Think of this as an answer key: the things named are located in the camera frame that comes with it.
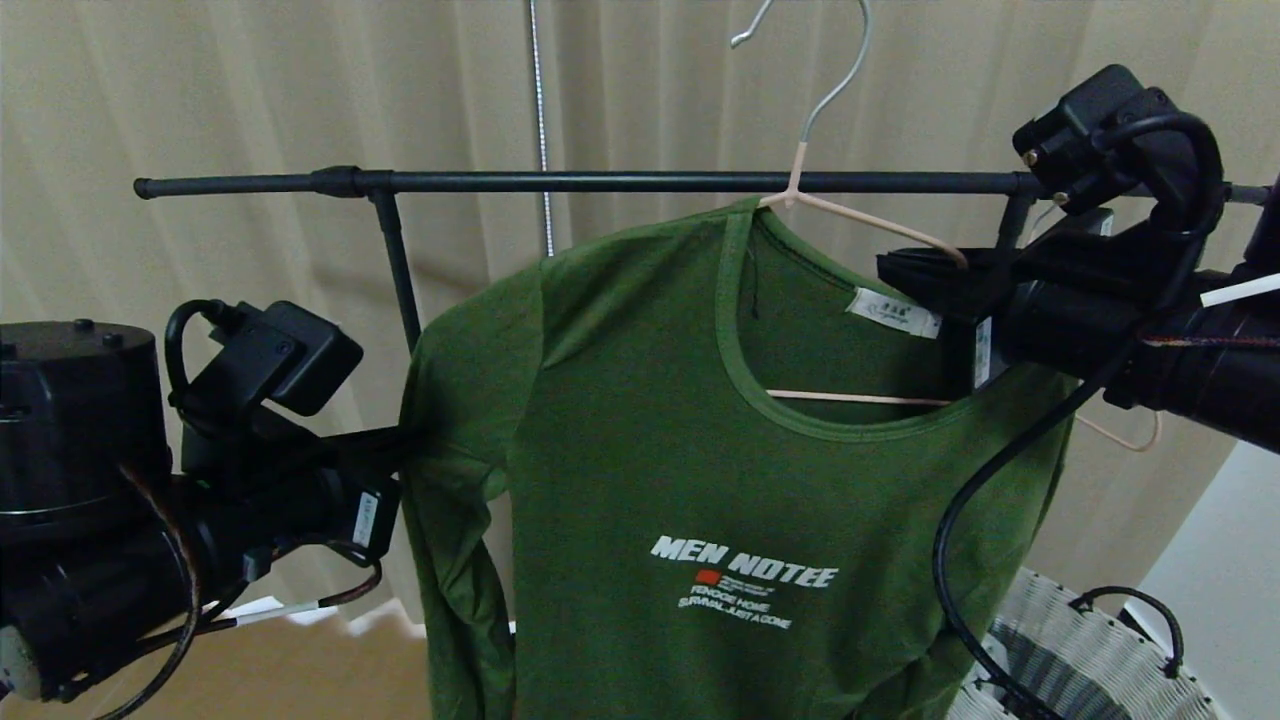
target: curtain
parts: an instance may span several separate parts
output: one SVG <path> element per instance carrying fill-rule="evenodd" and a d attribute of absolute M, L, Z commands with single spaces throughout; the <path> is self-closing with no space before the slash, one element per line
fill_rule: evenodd
<path fill-rule="evenodd" d="M 749 24 L 754 1 L 536 3 L 552 169 L 785 170 L 860 33 L 852 1 L 780 3 L 733 51 L 728 37 Z M 1280 26 L 1267 0 L 877 0 L 873 12 L 867 63 L 819 118 L 810 169 L 1018 169 L 1012 131 L 1107 63 L 1208 120 L 1229 179 L 1268 184 L 1280 169 L 1268 119 L 1280 105 Z M 291 300 L 365 347 L 329 407 L 302 421 L 320 433 L 394 423 L 408 356 L 367 202 L 145 202 L 131 181 L 335 164 L 538 169 L 527 4 L 5 0 L 0 13 L 4 322 L 92 316 L 156 332 L 191 297 Z M 425 320 L 544 251 L 534 195 L 399 200 Z M 557 195 L 554 243 L 730 200 Z M 836 200 L 959 245 L 993 242 L 1002 208 L 1000 197 Z M 1149 202 L 1115 206 L 1124 227 Z M 1231 206 L 1206 266 L 1229 269 L 1257 217 Z M 877 252 L 901 245 L 812 209 L 785 218 L 865 274 Z M 189 334 L 188 366 L 198 368 L 215 346 Z M 1084 415 L 1134 438 L 1151 421 L 1101 402 Z M 177 429 L 170 418 L 170 438 Z M 1174 419 L 1138 456 L 1076 428 L 1030 564 L 1079 588 L 1137 584 L 1231 445 Z M 489 541 L 509 580 L 504 500 L 495 516 Z M 401 529 L 385 565 L 388 582 L 360 607 L 394 596 L 420 618 Z M 306 600 L 360 577 L 301 551 L 253 594 Z"/>

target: hanger hook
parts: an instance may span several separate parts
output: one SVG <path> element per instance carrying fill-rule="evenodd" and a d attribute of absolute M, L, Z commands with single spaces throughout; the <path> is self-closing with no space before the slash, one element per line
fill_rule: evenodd
<path fill-rule="evenodd" d="M 748 27 L 744 32 L 735 35 L 728 41 L 730 49 L 737 47 L 748 40 L 751 40 L 756 28 L 760 27 L 760 22 L 764 20 L 764 14 L 769 12 L 771 6 L 773 6 L 773 0 L 764 0 L 764 4 L 760 5 L 759 10 L 756 10 L 755 18 L 751 19 L 750 27 Z M 849 83 L 854 81 L 854 76 L 858 74 L 859 68 L 863 67 L 863 60 L 867 58 L 867 49 L 870 47 L 872 40 L 872 9 L 868 0 L 858 0 L 858 6 L 863 10 L 863 44 L 858 49 L 858 58 L 854 60 L 854 67 L 849 69 L 849 74 L 845 76 L 845 79 L 840 81 L 840 85 L 832 88 L 826 97 L 819 100 L 818 105 L 814 106 L 812 113 L 809 113 L 809 118 L 804 123 L 804 132 L 800 135 L 800 142 L 809 142 L 809 133 L 813 132 L 813 123 L 818 119 L 818 113 L 820 113 L 823 108 L 831 104 L 837 95 L 849 87 Z"/>

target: laundry basket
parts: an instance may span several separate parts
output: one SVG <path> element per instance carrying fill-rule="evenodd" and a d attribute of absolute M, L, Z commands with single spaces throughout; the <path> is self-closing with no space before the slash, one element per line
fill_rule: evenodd
<path fill-rule="evenodd" d="M 1174 656 L 1105 612 L 1103 594 L 1130 594 L 1165 616 Z M 1032 573 L 1018 573 L 984 638 L 988 653 L 1023 687 L 1068 720 L 1211 720 L 1213 702 L 1181 667 L 1181 630 L 1162 603 L 1119 587 L 1076 596 Z M 948 720 L 1009 720 L 1002 692 L 974 665 Z"/>

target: black metal rod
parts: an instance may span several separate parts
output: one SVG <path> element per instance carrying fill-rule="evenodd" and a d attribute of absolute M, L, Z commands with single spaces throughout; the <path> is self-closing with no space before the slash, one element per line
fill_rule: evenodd
<path fill-rule="evenodd" d="M 417 336 L 422 334 L 422 323 L 417 316 L 413 278 L 410 275 L 408 255 L 404 252 L 399 206 L 396 205 L 396 193 L 385 190 L 370 192 L 369 201 L 378 210 L 378 225 L 383 229 L 383 240 L 387 242 L 387 259 L 392 264 L 392 283 L 396 286 L 396 302 L 399 305 L 401 324 L 404 325 L 404 340 L 408 342 L 408 351 L 413 352 Z"/>
<path fill-rule="evenodd" d="M 1027 227 L 1027 215 L 1036 204 L 1034 195 L 1010 195 L 1005 202 L 1005 213 L 1000 217 L 1000 229 L 996 231 L 996 249 L 1010 252 L 1018 247 L 1018 238 Z"/>
<path fill-rule="evenodd" d="M 150 200 L 177 195 L 247 192 L 320 192 L 361 197 L 390 192 L 777 192 L 787 173 L 736 172 L 397 172 L 356 167 L 325 168 L 307 174 L 230 176 L 205 178 L 138 178 L 133 190 Z M 1030 195 L 1047 197 L 1030 173 L 861 172 L 805 173 L 800 190 L 888 195 Z M 1268 187 L 1230 186 L 1233 202 L 1261 205 Z M 1149 197 L 1139 187 L 1128 195 Z"/>

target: basket handle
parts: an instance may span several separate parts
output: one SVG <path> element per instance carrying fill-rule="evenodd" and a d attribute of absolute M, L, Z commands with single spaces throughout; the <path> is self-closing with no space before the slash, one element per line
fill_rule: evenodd
<path fill-rule="evenodd" d="M 1165 664 L 1164 671 L 1165 676 L 1172 680 L 1178 676 L 1178 670 L 1183 666 L 1183 628 L 1178 624 L 1178 618 L 1174 618 L 1174 611 L 1169 609 L 1167 605 L 1160 602 L 1155 597 L 1134 588 L 1126 588 L 1124 585 L 1103 585 L 1101 588 L 1093 588 L 1092 591 L 1082 594 L 1080 597 L 1073 600 L 1069 605 L 1073 610 L 1085 611 L 1093 610 L 1093 601 L 1105 594 L 1126 594 L 1129 597 L 1135 597 L 1147 605 L 1156 609 L 1157 612 L 1169 623 L 1169 634 L 1174 638 L 1174 656 L 1169 659 Z"/>

